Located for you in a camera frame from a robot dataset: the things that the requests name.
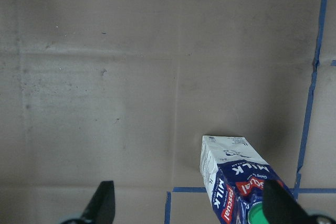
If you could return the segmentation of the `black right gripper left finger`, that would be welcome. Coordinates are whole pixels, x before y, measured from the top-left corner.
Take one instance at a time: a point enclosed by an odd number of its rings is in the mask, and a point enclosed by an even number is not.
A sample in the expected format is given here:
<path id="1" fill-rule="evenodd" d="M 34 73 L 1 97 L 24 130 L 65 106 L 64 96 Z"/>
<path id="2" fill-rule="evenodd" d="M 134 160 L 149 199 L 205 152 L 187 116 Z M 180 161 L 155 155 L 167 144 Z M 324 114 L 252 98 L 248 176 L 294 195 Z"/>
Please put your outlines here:
<path id="1" fill-rule="evenodd" d="M 80 216 L 79 223 L 113 223 L 115 203 L 114 182 L 102 181 Z"/>

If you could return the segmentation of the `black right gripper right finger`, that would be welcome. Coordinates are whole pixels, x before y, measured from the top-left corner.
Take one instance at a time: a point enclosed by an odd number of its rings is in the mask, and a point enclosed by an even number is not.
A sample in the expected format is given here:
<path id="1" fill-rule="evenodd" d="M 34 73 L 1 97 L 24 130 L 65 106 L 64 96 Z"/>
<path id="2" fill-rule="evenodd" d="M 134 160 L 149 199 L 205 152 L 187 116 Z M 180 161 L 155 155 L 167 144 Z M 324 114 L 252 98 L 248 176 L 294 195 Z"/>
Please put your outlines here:
<path id="1" fill-rule="evenodd" d="M 270 224 L 335 223 L 326 215 L 308 214 L 276 180 L 264 183 L 262 207 Z"/>

